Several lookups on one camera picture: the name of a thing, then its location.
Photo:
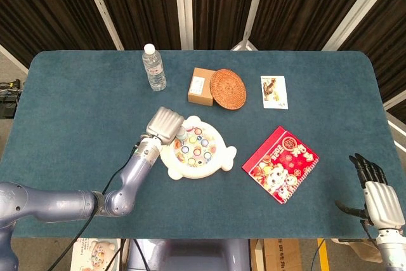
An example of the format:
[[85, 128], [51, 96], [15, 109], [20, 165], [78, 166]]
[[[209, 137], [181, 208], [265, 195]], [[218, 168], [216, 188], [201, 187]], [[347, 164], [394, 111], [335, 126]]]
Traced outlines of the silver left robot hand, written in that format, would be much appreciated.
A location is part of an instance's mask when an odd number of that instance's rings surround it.
[[147, 124], [146, 132], [157, 137], [163, 145], [169, 145], [178, 134], [184, 120], [177, 112], [161, 106]]

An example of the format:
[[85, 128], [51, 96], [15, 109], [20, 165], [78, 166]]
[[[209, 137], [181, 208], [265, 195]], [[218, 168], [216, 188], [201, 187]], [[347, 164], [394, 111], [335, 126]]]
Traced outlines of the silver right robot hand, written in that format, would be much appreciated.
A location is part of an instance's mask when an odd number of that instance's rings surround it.
[[334, 204], [342, 212], [356, 216], [378, 230], [399, 230], [405, 225], [395, 189], [389, 185], [382, 168], [356, 153], [349, 156], [353, 163], [365, 198], [363, 209], [350, 208], [336, 200]]

